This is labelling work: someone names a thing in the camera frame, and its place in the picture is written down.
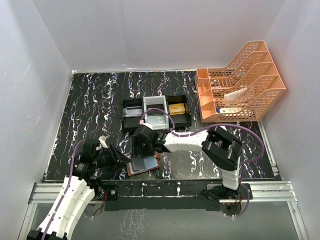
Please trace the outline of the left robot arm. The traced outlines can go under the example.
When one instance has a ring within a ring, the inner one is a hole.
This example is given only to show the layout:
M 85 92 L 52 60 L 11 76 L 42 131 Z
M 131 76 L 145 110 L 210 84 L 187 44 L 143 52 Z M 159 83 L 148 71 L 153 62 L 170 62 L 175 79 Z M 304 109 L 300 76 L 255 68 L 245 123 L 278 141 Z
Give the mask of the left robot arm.
M 101 188 L 96 169 L 107 168 L 112 173 L 126 167 L 131 159 L 105 139 L 80 140 L 74 147 L 69 174 L 50 211 L 36 230 L 30 230 L 28 240 L 70 240 L 87 205 Z

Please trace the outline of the orange mesh file organizer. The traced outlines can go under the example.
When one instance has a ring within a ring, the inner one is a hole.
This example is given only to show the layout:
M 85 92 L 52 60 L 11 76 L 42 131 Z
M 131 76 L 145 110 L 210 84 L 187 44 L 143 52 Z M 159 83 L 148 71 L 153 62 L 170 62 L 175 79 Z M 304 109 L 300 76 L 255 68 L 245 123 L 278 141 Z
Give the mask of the orange mesh file organizer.
M 225 67 L 197 68 L 195 86 L 203 123 L 259 121 L 286 90 L 263 40 L 248 41 Z M 247 88 L 239 97 L 224 94 Z M 242 108 L 235 113 L 217 109 Z

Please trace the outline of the white plastic bin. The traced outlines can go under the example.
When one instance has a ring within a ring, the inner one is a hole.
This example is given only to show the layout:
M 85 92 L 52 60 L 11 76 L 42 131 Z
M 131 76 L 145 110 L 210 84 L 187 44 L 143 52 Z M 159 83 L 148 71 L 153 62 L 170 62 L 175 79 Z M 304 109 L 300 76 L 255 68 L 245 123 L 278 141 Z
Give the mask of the white plastic bin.
M 161 109 L 168 114 L 167 98 L 164 95 L 143 97 L 143 111 L 146 112 L 150 108 Z M 169 128 L 168 116 L 159 110 L 147 112 L 144 116 L 144 122 L 150 124 L 153 130 Z

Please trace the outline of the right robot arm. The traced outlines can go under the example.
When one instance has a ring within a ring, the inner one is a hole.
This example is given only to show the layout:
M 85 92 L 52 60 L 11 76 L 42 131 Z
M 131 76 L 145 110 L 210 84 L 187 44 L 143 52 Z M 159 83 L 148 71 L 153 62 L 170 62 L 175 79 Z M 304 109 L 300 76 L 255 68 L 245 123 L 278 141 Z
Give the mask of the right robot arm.
M 237 199 L 240 195 L 240 153 L 242 143 L 221 126 L 198 132 L 157 132 L 140 125 L 133 133 L 133 156 L 149 157 L 154 153 L 193 151 L 205 154 L 222 173 L 221 186 L 201 192 L 207 199 Z

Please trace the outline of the brown leather card holder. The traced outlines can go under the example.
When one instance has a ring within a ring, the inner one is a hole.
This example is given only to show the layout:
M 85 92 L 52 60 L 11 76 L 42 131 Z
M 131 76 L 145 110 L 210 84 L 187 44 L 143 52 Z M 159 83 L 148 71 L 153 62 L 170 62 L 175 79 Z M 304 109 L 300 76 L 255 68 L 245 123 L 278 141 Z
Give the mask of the brown leather card holder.
M 160 160 L 161 156 L 158 153 L 148 157 L 134 157 L 131 162 L 127 164 L 127 174 L 134 176 L 158 169 L 161 166 Z

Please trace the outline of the black plastic bin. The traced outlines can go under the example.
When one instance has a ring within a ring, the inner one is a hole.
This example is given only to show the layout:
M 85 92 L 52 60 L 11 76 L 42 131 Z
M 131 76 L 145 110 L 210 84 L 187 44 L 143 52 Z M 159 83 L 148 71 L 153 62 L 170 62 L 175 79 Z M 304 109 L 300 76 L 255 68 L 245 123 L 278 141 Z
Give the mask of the black plastic bin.
M 143 99 L 122 100 L 122 130 L 126 133 L 133 133 L 139 126 L 139 121 L 144 113 Z

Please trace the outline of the black bin with gold card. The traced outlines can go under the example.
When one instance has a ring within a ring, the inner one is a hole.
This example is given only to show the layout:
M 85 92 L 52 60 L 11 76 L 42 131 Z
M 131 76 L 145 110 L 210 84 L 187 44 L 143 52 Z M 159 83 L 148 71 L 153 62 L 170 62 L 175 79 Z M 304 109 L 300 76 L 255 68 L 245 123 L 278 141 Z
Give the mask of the black bin with gold card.
M 166 97 L 168 113 L 174 121 L 175 128 L 185 128 L 192 125 L 192 116 L 188 97 L 185 94 Z

